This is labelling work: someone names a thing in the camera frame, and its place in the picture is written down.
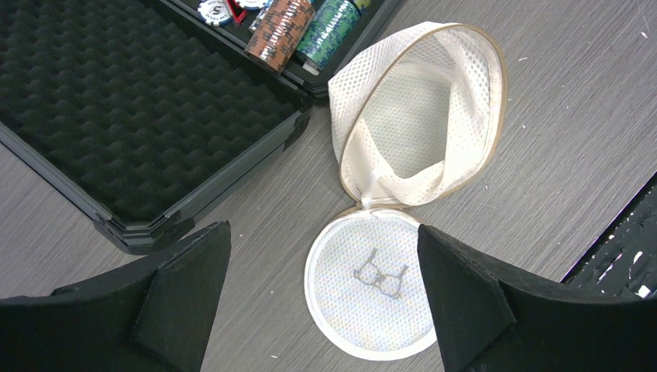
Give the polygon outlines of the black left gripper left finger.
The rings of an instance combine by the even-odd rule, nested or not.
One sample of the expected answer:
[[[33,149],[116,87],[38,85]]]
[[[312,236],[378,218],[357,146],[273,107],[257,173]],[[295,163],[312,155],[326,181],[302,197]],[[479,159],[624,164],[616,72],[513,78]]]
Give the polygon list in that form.
[[[42,297],[1,301],[3,371],[198,371],[231,254],[215,222]]]

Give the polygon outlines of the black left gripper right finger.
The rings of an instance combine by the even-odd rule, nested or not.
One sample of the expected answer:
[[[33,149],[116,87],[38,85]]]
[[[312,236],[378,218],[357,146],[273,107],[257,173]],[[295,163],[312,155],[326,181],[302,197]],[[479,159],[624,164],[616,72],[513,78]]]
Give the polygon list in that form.
[[[656,301],[551,281],[433,226],[418,259],[447,371],[654,371]]]

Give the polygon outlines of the black poker chip case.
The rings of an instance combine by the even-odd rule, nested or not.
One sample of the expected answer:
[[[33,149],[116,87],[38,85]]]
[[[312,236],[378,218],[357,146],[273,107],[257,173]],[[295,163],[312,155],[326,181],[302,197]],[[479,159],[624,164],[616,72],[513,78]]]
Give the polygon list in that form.
[[[400,6],[371,2],[318,74],[277,74],[196,1],[3,1],[2,145],[122,251],[161,250],[304,133]]]

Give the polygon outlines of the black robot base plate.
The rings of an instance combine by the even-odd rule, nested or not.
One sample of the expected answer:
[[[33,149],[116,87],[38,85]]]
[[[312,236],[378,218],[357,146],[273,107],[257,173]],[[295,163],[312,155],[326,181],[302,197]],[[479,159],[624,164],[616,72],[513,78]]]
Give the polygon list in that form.
[[[656,176],[618,214],[562,283],[607,296],[656,297]]]

